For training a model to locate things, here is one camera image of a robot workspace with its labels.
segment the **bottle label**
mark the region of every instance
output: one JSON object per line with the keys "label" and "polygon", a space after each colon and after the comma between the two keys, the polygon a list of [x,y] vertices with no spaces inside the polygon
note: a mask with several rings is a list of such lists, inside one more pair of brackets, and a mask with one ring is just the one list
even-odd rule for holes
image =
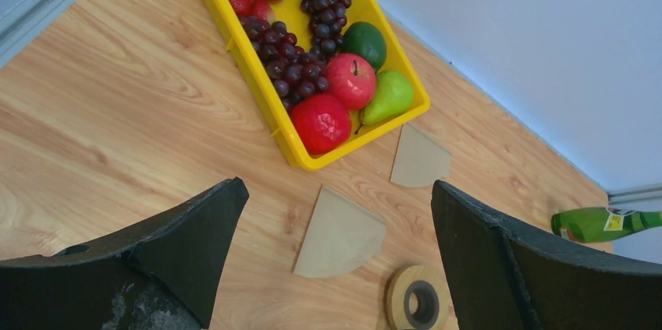
{"label": "bottle label", "polygon": [[621,231],[625,216],[631,215],[635,211],[608,207],[607,212],[609,213],[609,218],[607,218],[607,223],[604,225],[604,231]]}

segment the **white wall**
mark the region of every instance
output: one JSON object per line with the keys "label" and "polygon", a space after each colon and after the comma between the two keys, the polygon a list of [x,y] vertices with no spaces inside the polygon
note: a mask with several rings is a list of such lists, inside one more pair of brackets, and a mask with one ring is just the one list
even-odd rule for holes
{"label": "white wall", "polygon": [[662,0],[379,0],[606,190],[662,183]]}
{"label": "white wall", "polygon": [[[662,211],[662,199],[614,206],[634,211]],[[614,253],[662,264],[662,227],[637,232],[623,239],[615,240]]]}

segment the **grape bunch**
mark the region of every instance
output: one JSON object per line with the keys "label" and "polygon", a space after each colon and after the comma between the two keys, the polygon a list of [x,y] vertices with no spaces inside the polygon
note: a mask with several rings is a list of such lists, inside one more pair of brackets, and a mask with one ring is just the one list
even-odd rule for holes
{"label": "grape bunch", "polygon": [[297,36],[287,32],[284,22],[269,24],[255,16],[242,16],[240,21],[288,112],[304,99],[329,89],[324,77],[326,61],[298,46]]}
{"label": "grape bunch", "polygon": [[308,29],[312,34],[310,52],[329,61],[343,46],[343,27],[351,0],[302,0],[301,10],[310,15]]}

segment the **green bottle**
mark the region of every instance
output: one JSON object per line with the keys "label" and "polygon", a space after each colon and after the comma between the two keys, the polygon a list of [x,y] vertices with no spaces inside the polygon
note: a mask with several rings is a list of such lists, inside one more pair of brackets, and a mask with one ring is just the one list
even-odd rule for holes
{"label": "green bottle", "polygon": [[662,211],[581,208],[552,216],[554,234],[579,243],[610,242],[657,226],[662,226]]}

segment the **tape roll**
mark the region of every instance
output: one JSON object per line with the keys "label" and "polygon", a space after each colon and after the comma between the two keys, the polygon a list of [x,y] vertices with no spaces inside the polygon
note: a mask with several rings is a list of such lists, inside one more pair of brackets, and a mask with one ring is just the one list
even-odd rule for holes
{"label": "tape roll", "polygon": [[[410,308],[413,296],[418,301],[415,310]],[[423,265],[396,272],[386,291],[386,317],[393,330],[440,330],[449,306],[443,277]]]}

